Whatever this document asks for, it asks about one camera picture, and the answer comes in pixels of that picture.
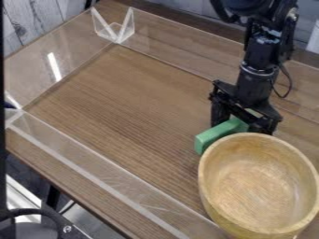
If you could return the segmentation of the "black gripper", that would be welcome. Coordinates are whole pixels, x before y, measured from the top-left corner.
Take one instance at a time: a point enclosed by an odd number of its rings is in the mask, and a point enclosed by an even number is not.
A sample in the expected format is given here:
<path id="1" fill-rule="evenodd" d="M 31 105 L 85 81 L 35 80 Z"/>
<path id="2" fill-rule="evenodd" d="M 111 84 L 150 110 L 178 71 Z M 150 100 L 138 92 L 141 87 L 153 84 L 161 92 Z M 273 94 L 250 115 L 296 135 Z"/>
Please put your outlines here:
<path id="1" fill-rule="evenodd" d="M 220 79 L 213 81 L 213 90 L 209 93 L 212 126 L 217 126 L 234 115 L 248 124 L 249 133 L 272 135 L 282 120 L 269 103 L 277 71 L 276 66 L 254 69 L 241 63 L 234 84 Z"/>

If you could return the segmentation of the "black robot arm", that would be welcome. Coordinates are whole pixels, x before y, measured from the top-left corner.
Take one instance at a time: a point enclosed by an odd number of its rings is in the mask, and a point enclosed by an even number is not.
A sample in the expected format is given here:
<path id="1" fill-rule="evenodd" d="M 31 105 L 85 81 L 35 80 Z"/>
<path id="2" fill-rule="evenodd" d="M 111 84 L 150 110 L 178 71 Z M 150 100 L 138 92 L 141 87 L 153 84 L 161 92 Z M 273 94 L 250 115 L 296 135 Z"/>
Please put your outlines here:
<path id="1" fill-rule="evenodd" d="M 249 132 L 272 134 L 282 118 L 269 98 L 277 93 L 276 78 L 286 73 L 284 62 L 293 51 L 297 0 L 209 1 L 224 22 L 245 26 L 244 58 L 236 83 L 213 81 L 210 125 L 237 118 L 248 125 Z"/>

